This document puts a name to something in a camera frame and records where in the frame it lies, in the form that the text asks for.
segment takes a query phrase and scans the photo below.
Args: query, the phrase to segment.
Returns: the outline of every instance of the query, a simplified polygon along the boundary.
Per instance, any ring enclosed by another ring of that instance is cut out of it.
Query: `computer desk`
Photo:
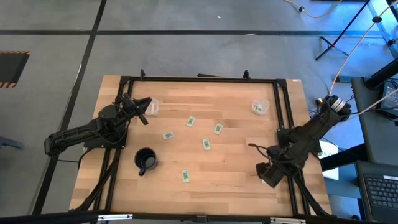
[[[362,78],[354,78],[351,83],[358,111],[365,110],[379,99],[379,90],[366,88]],[[323,170],[351,164],[357,160],[398,166],[398,127],[394,122],[374,111],[361,114],[359,121],[364,144],[321,159]]]
[[[114,100],[120,78],[104,76],[94,117]],[[286,81],[294,123],[303,125],[309,117],[302,83],[300,80]],[[272,85],[135,81],[132,96],[157,98],[160,110],[157,116],[147,116],[147,126],[137,118],[131,121],[126,147],[121,151],[112,212],[292,215],[287,178],[274,189],[262,184],[255,165],[266,158],[247,146],[248,143],[277,144],[278,118]],[[256,98],[269,101],[267,115],[258,116],[250,110]],[[192,128],[185,126],[189,116],[196,117]],[[224,125],[219,136],[213,133],[216,123]],[[162,134],[169,131],[173,131],[175,137],[163,140]],[[203,138],[210,139],[209,151],[203,150]],[[139,177],[134,155],[142,147],[153,148],[159,164]],[[81,161],[71,209],[79,206],[97,184],[103,154],[104,149],[93,149]],[[182,169],[190,171],[189,183],[182,183]],[[303,173],[306,186],[330,213],[320,162],[312,154]],[[303,213],[300,191],[297,186],[295,189],[298,210]],[[100,208],[104,208],[106,193],[107,186]]]

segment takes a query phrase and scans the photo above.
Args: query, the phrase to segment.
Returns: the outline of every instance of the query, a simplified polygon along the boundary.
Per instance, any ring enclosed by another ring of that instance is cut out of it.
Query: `clear plastic cup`
[[[149,104],[147,110],[145,111],[145,115],[147,116],[155,116],[159,111],[159,101],[155,98],[152,98],[151,103]]]
[[[265,115],[269,109],[269,102],[265,99],[254,100],[251,109],[258,115]]]

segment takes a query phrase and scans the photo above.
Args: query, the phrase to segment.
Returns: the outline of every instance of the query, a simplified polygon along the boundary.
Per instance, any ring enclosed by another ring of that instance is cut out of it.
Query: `laptop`
[[[356,161],[367,221],[398,223],[398,166]]]

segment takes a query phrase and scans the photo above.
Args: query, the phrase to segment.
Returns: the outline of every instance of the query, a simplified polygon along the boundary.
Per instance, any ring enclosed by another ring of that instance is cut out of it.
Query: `black desk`
[[[379,91],[366,88],[361,78],[355,78],[351,83],[358,111],[365,110],[379,99]],[[322,170],[330,170],[357,160],[398,166],[398,127],[373,111],[363,113],[359,120],[365,143],[321,159]]]

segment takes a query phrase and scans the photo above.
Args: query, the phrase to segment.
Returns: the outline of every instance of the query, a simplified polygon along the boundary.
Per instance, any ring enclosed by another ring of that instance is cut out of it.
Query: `concrete floor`
[[[297,3],[312,14],[321,14],[332,5],[310,0]],[[90,30],[99,5],[99,0],[2,1],[0,29]],[[99,29],[343,30],[361,5],[344,2],[329,16],[315,20],[299,14],[283,0],[250,3],[238,0],[113,0],[106,4]],[[365,31],[371,18],[369,10],[365,9],[350,30]],[[395,27],[396,21],[391,23],[391,27]],[[87,40],[87,36],[0,35],[0,50],[32,52],[18,85],[10,90],[0,89],[0,135],[25,145],[21,150],[9,147],[0,150],[0,217],[29,213],[46,160],[43,140],[58,128]],[[338,46],[349,52],[358,40],[345,37]],[[314,61],[325,48],[319,37],[304,36],[97,36],[70,127],[91,119],[103,75],[138,75],[140,69],[148,76],[206,73],[241,77],[247,69],[256,78],[299,78],[304,84],[309,109],[312,109],[314,99],[327,94],[333,76],[345,59],[339,52],[328,52],[321,60]],[[381,37],[366,38],[341,74],[366,77],[392,59]],[[338,83],[333,92],[348,99],[352,95],[351,85]],[[358,119],[337,126],[326,137],[345,148],[363,142]],[[81,149],[82,146],[71,147],[60,158],[77,160]],[[76,164],[58,163],[45,213],[68,210],[76,172]],[[326,182],[330,194],[339,194],[340,182]],[[341,212],[339,202],[342,200],[346,199],[331,199],[332,210],[348,218],[352,211]]]

